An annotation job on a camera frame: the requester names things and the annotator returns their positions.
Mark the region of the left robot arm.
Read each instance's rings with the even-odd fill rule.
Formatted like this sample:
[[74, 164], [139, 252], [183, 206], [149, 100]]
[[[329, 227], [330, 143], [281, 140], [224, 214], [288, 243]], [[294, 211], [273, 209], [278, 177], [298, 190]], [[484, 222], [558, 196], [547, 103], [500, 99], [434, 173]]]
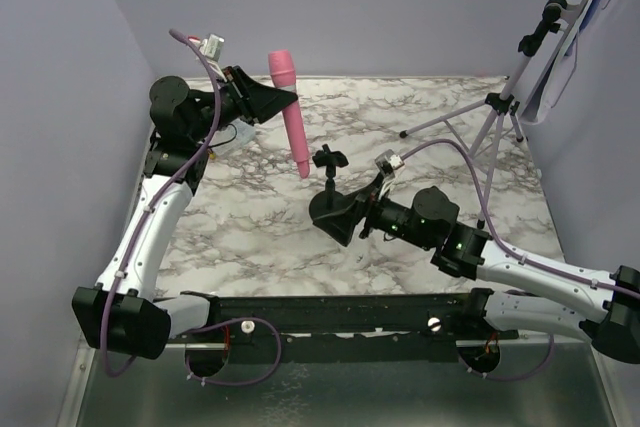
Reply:
[[159, 267], [178, 220], [203, 178], [213, 125], [241, 119], [265, 123], [297, 101], [227, 67], [216, 92], [165, 76], [149, 91], [154, 135], [146, 155], [137, 204], [112, 260], [92, 287], [80, 287], [72, 309], [87, 343], [105, 352], [156, 359], [168, 341], [190, 332], [214, 340], [222, 327], [206, 294], [183, 293], [156, 301]]

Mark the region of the lilac music stand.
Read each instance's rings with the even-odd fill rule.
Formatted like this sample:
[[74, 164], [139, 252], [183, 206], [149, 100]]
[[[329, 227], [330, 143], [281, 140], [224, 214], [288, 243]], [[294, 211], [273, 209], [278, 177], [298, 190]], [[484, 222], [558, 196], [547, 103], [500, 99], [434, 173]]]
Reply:
[[[455, 138], [459, 138], [460, 134], [451, 124], [451, 120], [476, 109], [487, 107], [489, 111], [482, 127], [473, 142], [470, 145], [464, 145], [463, 148], [472, 161], [476, 161], [484, 151], [489, 152], [489, 163], [483, 170], [485, 183], [482, 190], [482, 202], [484, 205], [488, 205], [502, 138], [512, 132], [518, 143], [523, 142], [525, 135], [522, 131], [522, 125], [526, 122], [524, 111], [531, 100], [541, 88], [546, 86], [551, 75], [555, 74], [565, 61], [571, 60], [571, 67], [573, 69], [577, 67], [579, 37], [586, 28], [574, 41], [570, 55], [561, 58], [558, 53], [563, 38], [568, 32], [569, 23], [577, 13], [581, 1], [546, 1], [533, 32], [524, 35], [519, 41], [517, 66], [507, 76], [501, 91], [490, 92], [480, 101], [402, 130], [399, 136], [406, 138], [421, 130], [443, 124]], [[601, 0], [595, 15], [603, 9], [604, 4]]]

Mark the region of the black microphone desk stand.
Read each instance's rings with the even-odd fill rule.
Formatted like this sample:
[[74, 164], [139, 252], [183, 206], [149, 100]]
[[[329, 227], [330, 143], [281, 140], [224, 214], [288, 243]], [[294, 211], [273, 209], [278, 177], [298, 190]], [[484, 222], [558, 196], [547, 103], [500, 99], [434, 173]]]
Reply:
[[324, 190], [316, 194], [309, 204], [309, 214], [314, 224], [320, 226], [335, 225], [342, 229], [353, 226], [352, 202], [336, 190], [337, 171], [349, 165], [344, 153], [332, 150], [328, 144], [312, 156], [317, 168], [325, 169]]

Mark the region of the aluminium extrusion frame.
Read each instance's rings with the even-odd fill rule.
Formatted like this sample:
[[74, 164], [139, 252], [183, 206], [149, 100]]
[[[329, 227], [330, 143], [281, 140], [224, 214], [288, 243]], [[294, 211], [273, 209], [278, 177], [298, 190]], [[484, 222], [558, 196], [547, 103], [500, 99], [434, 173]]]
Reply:
[[72, 385], [81, 376], [81, 332], [71, 299], [106, 267], [131, 217], [151, 130], [148, 90], [156, 78], [149, 72], [79, 88], [56, 136], [65, 149], [57, 158], [61, 180], [54, 201], [65, 215], [56, 230], [60, 284], [55, 292], [63, 314], [57, 330], [65, 336], [56, 426], [74, 425]]

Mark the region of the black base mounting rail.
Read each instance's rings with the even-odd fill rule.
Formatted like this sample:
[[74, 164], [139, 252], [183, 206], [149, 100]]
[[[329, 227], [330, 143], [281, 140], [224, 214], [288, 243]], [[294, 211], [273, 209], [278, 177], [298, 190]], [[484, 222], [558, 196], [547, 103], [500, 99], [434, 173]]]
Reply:
[[171, 339], [219, 339], [229, 329], [241, 362], [262, 363], [275, 352], [285, 362], [454, 362], [459, 341], [480, 344], [497, 335], [535, 331], [584, 339], [576, 312], [535, 296], [491, 289], [469, 293], [217, 297], [186, 292], [149, 301], [118, 295], [105, 334], [111, 352], [156, 359]]

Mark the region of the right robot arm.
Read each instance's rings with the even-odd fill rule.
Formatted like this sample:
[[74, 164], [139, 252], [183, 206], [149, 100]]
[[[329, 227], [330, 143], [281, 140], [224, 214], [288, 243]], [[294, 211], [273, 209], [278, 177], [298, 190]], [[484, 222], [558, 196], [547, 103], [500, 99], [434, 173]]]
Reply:
[[574, 266], [516, 248], [458, 220], [459, 207], [438, 188], [419, 190], [405, 207], [380, 194], [378, 182], [342, 195], [320, 192], [309, 204], [315, 227], [348, 245], [379, 230], [432, 254], [431, 263], [456, 278], [520, 290], [492, 292], [464, 309], [460, 326], [480, 339], [494, 329], [528, 330], [588, 342], [619, 362], [639, 361], [639, 273]]

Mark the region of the pink toy microphone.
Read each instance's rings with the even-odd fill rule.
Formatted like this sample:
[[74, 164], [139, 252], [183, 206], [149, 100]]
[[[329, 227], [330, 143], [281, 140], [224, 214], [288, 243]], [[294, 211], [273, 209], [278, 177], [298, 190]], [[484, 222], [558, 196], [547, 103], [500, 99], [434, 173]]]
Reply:
[[[297, 93], [297, 75], [288, 50], [268, 54], [269, 73], [276, 88]], [[299, 101], [295, 100], [283, 111], [283, 118], [291, 154], [301, 179], [310, 174], [309, 148]]]

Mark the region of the clear plastic compartment box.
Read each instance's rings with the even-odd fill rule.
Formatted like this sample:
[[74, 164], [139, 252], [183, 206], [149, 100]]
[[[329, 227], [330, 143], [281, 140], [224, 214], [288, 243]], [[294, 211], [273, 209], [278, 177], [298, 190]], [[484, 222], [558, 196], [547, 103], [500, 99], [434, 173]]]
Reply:
[[223, 157], [242, 149], [255, 137], [255, 128], [241, 120], [235, 120], [216, 132], [210, 150], [216, 157]]

